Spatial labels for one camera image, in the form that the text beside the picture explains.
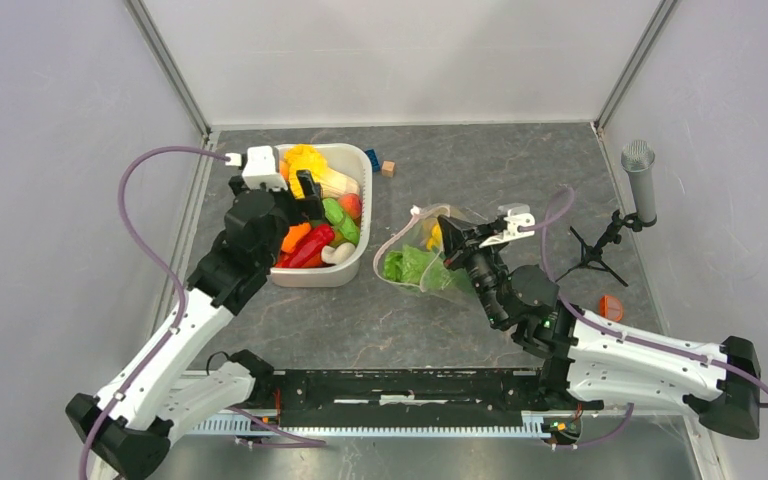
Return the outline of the yellow crinkled lettuce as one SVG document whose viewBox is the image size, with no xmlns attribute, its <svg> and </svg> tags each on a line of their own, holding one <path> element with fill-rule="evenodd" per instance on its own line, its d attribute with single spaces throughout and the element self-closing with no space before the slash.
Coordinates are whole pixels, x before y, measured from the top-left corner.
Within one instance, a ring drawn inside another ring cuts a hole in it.
<svg viewBox="0 0 768 480">
<path fill-rule="evenodd" d="M 312 145 L 298 144 L 293 146 L 283 154 L 283 161 L 287 167 L 289 188 L 297 199 L 305 196 L 297 177 L 297 173 L 301 170 L 307 170 L 311 173 L 314 182 L 321 187 L 322 196 L 325 198 L 360 194 L 358 182 L 332 169 L 325 156 Z"/>
</svg>

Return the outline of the clear zip top bag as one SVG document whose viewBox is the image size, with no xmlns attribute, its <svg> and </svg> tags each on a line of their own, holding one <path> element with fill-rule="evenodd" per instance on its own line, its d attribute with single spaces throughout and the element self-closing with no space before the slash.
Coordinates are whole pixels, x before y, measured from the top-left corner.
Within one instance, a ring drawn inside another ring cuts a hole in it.
<svg viewBox="0 0 768 480">
<path fill-rule="evenodd" d="M 486 218 L 450 204 L 410 209 L 410 220 L 373 257 L 373 271 L 382 281 L 415 296 L 434 296 L 459 306 L 477 301 L 468 275 L 445 267 L 445 252 L 438 218 L 450 216 L 470 223 Z"/>
</svg>

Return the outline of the green napa cabbage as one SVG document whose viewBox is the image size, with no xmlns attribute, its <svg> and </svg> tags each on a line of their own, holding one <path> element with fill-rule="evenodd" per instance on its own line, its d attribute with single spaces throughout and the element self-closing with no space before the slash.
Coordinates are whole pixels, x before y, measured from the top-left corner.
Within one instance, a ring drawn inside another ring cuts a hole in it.
<svg viewBox="0 0 768 480">
<path fill-rule="evenodd" d="M 447 269 L 437 252 L 410 245 L 385 255 L 383 277 L 418 293 L 459 294 L 470 291 L 470 281 L 465 273 Z"/>
</svg>

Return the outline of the yellow banana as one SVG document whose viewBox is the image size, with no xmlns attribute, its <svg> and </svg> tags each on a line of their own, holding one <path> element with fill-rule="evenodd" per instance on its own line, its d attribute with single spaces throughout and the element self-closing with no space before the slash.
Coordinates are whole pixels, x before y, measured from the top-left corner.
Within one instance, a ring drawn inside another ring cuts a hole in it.
<svg viewBox="0 0 768 480">
<path fill-rule="evenodd" d="M 425 241 L 425 248 L 428 251 L 442 251 L 443 240 L 439 223 L 436 220 L 431 221 L 431 225 L 428 228 L 428 235 Z"/>
</svg>

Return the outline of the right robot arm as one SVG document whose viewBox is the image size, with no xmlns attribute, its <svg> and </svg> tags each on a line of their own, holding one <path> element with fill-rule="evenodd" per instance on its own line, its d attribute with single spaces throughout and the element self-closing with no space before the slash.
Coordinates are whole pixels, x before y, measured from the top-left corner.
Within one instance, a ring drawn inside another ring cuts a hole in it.
<svg viewBox="0 0 768 480">
<path fill-rule="evenodd" d="M 543 359 L 537 392 L 545 405 L 575 399 L 671 409 L 721 435 L 759 439 L 760 365 L 751 341 L 693 342 L 611 321 L 564 302 L 539 266 L 507 267 L 506 236 L 526 228 L 447 215 L 438 224 L 446 268 L 467 274 L 489 325 Z"/>
</svg>

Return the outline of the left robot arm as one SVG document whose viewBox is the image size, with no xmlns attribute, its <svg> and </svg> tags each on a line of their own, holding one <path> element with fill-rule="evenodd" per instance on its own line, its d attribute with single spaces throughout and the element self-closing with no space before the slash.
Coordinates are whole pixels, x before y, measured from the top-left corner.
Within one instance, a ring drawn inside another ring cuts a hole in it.
<svg viewBox="0 0 768 480">
<path fill-rule="evenodd" d="M 293 174 L 293 193 L 281 174 L 267 182 L 232 180 L 235 198 L 224 228 L 186 281 L 173 281 L 178 302 L 164 323 L 113 380 L 95 394 L 77 393 L 65 413 L 89 455 L 120 479 L 146 479 L 186 432 L 234 404 L 266 405 L 273 379 L 249 364 L 228 361 L 184 390 L 174 383 L 196 354 L 266 284 L 284 238 L 294 226 L 324 217 L 321 183 L 309 168 Z"/>
</svg>

